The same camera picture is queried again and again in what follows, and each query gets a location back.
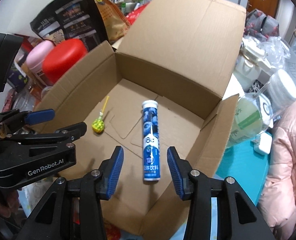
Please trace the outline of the yellow green lollipop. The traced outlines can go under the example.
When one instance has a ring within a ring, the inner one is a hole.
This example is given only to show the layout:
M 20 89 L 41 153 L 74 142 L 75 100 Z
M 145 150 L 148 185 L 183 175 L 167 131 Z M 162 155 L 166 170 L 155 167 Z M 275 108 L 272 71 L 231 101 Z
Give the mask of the yellow green lollipop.
M 105 102 L 103 104 L 103 107 L 100 111 L 98 118 L 95 119 L 91 124 L 92 130 L 97 134 L 101 134 L 105 129 L 103 117 L 104 117 L 104 112 L 105 112 L 106 106 L 108 104 L 109 98 L 110 98 L 110 96 L 107 96 L 105 98 Z

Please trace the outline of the blue white tablet tube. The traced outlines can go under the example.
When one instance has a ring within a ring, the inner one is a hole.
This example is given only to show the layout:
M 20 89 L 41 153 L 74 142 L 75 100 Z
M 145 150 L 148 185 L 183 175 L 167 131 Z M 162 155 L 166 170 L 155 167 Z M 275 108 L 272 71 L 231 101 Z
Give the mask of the blue white tablet tube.
M 158 103 L 155 100 L 142 103 L 142 122 L 143 180 L 158 181 L 161 178 L 160 143 Z

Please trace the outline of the pink lidded jar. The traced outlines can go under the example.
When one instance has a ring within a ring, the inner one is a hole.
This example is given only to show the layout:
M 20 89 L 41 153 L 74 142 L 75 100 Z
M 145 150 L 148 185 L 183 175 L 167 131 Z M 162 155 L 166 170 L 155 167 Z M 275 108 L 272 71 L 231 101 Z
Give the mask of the pink lidded jar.
M 35 46 L 26 58 L 28 69 L 35 75 L 35 77 L 44 85 L 51 86 L 51 81 L 45 76 L 42 70 L 42 64 L 55 45 L 49 41 L 44 40 Z

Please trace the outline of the red lidded container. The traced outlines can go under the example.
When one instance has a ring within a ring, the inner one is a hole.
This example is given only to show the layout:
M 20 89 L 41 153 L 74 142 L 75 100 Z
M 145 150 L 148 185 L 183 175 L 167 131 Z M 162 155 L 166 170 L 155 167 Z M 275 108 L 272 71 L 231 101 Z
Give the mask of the red lidded container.
M 42 63 L 45 76 L 56 83 L 75 63 L 88 53 L 84 43 L 79 39 L 63 41 L 53 48 Z

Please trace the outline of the clear jar green label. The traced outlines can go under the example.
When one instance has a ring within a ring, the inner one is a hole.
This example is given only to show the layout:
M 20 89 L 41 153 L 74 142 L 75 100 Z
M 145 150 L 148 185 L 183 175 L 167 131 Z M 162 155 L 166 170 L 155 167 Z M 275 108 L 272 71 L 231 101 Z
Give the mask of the clear jar green label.
M 273 109 L 263 94 L 247 93 L 239 98 L 226 148 L 252 139 L 272 123 Z

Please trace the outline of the black printed snack bag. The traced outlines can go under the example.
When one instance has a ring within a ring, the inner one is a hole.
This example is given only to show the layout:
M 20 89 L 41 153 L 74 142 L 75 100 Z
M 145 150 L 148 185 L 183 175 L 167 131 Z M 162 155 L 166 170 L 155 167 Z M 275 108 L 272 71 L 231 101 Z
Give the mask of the black printed snack bag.
M 91 51 L 108 40 L 95 0 L 54 0 L 32 22 L 32 31 L 55 45 L 75 38 Z

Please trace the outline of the orange yellow snack bag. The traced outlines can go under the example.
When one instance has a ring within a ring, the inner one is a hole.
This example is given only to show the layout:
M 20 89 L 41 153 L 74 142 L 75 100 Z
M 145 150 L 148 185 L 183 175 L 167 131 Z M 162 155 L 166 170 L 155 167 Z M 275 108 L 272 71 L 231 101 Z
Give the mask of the orange yellow snack bag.
M 119 7 L 110 0 L 95 0 L 103 18 L 110 44 L 115 43 L 128 32 L 130 23 Z

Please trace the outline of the brown cardboard box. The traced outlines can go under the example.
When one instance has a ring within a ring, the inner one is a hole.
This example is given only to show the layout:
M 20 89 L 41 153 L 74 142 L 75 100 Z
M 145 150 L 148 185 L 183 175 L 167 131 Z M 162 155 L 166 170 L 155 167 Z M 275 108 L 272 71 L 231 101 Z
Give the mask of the brown cardboard box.
M 88 126 L 105 98 L 105 130 L 92 128 L 76 141 L 77 163 L 60 175 L 84 176 L 124 149 L 115 194 L 102 203 L 111 224 L 144 239 L 169 239 L 185 222 L 166 160 L 167 149 L 209 177 L 222 159 L 237 95 L 223 99 L 239 54 L 246 9 L 227 0 L 152 0 L 117 50 L 103 42 L 78 61 L 45 95 L 37 109 L 56 116 L 35 125 L 38 133 L 78 122 Z M 143 180 L 142 103 L 158 103 L 160 174 Z

